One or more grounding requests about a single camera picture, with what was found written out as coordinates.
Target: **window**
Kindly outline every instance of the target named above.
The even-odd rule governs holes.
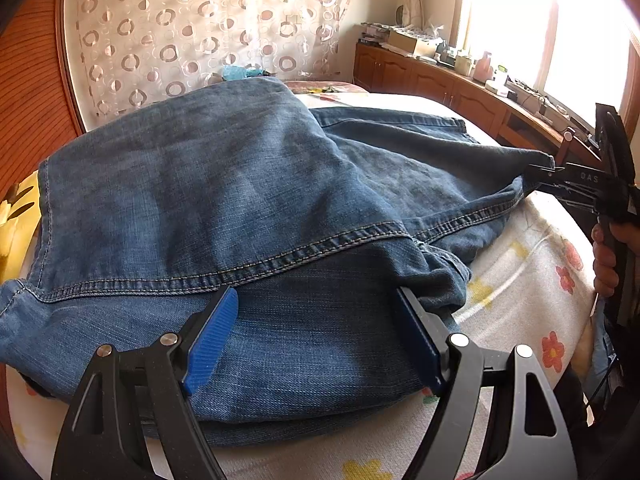
[[[463,0],[460,48],[561,102],[591,126],[596,102],[620,109],[628,13],[620,0]]]

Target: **bright window pane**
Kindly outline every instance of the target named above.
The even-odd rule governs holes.
[[[620,109],[629,30],[620,0],[558,0],[558,32],[545,92],[595,126],[595,104]]]
[[[488,50],[492,65],[533,85],[545,46],[553,0],[471,0],[469,47],[475,59]]]

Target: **bed sheet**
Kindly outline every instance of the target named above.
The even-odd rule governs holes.
[[[306,94],[309,107],[394,108],[460,118],[427,99],[388,94]],[[479,142],[495,144],[467,121]],[[454,318],[486,348],[509,351],[531,346],[555,385],[566,368],[591,313],[593,255],[587,238],[558,201],[534,192],[512,213],[502,235],[471,265],[466,305]],[[49,479],[66,413],[58,400],[38,396],[20,375],[7,370],[14,433],[22,453]],[[269,446],[215,450],[230,480],[401,479],[424,436],[437,400],[429,390],[406,398],[361,423],[332,434]],[[484,392],[459,479],[473,472],[488,421]],[[172,478],[157,441],[148,440],[156,473]]]

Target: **hand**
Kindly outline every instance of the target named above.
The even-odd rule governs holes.
[[[611,224],[611,234],[619,242],[629,246],[636,255],[640,254],[640,228],[633,224]],[[616,267],[616,255],[613,250],[604,245],[604,232],[599,224],[591,232],[593,237],[593,270],[596,279],[593,285],[598,294],[605,298],[613,296],[614,289],[618,286],[620,279],[614,268]]]

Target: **cabinet door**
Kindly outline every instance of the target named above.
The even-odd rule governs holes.
[[[444,69],[420,64],[414,66],[410,92],[449,106],[454,82],[455,79],[444,72]]]
[[[371,92],[380,49],[359,43],[353,64],[353,82]]]
[[[507,113],[507,105],[467,81],[456,81],[453,95],[452,110],[495,139]]]
[[[383,52],[378,61],[380,76],[374,79],[373,91],[385,94],[407,94],[411,64],[399,54]]]

